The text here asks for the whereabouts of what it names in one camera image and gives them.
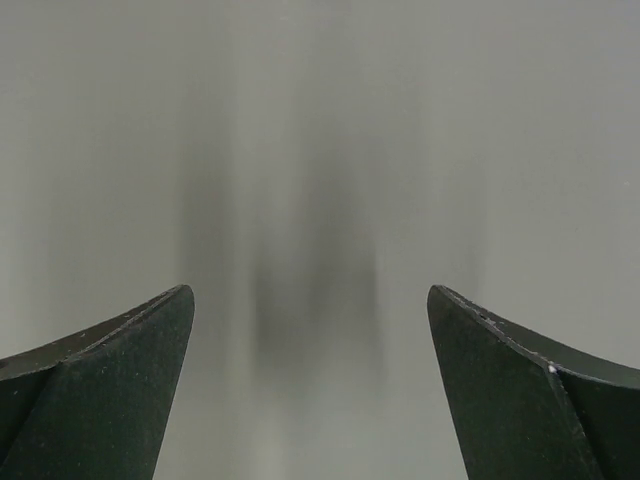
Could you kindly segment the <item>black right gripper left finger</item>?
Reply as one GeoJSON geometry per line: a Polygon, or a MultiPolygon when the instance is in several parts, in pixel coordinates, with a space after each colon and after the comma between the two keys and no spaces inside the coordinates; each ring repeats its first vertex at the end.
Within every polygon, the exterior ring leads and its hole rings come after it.
{"type": "Polygon", "coordinates": [[[193,319],[178,285],[2,359],[2,478],[152,478],[193,319]]]}

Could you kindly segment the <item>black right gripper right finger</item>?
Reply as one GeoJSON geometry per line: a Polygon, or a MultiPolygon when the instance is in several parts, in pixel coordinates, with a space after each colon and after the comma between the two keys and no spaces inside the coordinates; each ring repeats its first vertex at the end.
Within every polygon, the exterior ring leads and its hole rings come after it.
{"type": "Polygon", "coordinates": [[[470,479],[636,479],[639,372],[434,285],[427,313],[470,479]]]}

